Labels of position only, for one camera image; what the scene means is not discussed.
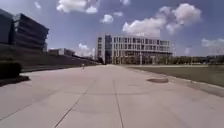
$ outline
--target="shrub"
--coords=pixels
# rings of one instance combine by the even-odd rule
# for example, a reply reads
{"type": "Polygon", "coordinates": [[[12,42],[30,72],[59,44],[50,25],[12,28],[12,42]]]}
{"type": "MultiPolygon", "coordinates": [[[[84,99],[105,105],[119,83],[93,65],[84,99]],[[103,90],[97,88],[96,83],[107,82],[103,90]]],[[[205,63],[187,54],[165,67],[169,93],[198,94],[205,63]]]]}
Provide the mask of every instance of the shrub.
{"type": "Polygon", "coordinates": [[[22,67],[16,62],[0,62],[0,79],[15,78],[21,73],[22,67]]]}

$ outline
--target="modern building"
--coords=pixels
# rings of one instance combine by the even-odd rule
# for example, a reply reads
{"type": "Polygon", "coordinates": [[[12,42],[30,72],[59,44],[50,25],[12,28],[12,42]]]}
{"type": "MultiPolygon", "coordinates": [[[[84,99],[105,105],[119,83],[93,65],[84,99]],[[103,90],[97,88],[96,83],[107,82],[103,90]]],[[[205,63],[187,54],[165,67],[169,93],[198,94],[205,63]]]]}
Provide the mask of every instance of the modern building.
{"type": "Polygon", "coordinates": [[[172,56],[172,45],[159,39],[105,35],[98,37],[96,54],[105,63],[152,64],[172,56]]]}
{"type": "Polygon", "coordinates": [[[66,48],[50,49],[48,52],[54,55],[62,55],[62,56],[69,56],[69,57],[72,57],[73,55],[75,55],[74,51],[66,49],[66,48]]]}
{"type": "Polygon", "coordinates": [[[13,20],[15,28],[14,45],[38,51],[46,49],[45,40],[48,35],[48,28],[22,13],[15,15],[13,20]]]}
{"type": "Polygon", "coordinates": [[[0,43],[10,44],[13,36],[13,15],[0,9],[0,43]]]}

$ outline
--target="white building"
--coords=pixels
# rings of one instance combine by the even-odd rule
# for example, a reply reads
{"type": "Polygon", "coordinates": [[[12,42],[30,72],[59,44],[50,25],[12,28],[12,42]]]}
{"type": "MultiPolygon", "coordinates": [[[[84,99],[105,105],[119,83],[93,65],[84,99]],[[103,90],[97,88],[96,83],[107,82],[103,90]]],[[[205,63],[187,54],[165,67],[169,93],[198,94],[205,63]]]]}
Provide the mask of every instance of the white building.
{"type": "Polygon", "coordinates": [[[172,56],[169,41],[133,36],[98,37],[96,51],[98,58],[113,64],[150,64],[172,56]]]}

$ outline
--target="glass building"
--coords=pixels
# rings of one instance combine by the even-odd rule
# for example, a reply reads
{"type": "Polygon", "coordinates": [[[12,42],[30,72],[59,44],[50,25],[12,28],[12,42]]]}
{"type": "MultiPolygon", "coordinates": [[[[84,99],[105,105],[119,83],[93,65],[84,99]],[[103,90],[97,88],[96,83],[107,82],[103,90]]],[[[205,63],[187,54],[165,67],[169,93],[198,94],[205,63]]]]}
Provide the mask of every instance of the glass building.
{"type": "Polygon", "coordinates": [[[13,34],[13,15],[0,9],[0,43],[10,44],[13,34]]]}
{"type": "Polygon", "coordinates": [[[13,17],[15,34],[14,45],[43,51],[49,29],[20,13],[13,17]]]}

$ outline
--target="manhole cover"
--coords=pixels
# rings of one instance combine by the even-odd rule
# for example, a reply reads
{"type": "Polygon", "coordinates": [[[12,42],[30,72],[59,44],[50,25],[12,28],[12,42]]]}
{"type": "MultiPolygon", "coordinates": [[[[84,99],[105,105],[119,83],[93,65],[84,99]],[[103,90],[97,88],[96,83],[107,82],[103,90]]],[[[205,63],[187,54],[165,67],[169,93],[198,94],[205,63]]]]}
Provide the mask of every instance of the manhole cover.
{"type": "Polygon", "coordinates": [[[153,82],[153,83],[168,83],[169,80],[167,78],[160,78],[160,79],[148,79],[147,81],[153,82]]]}

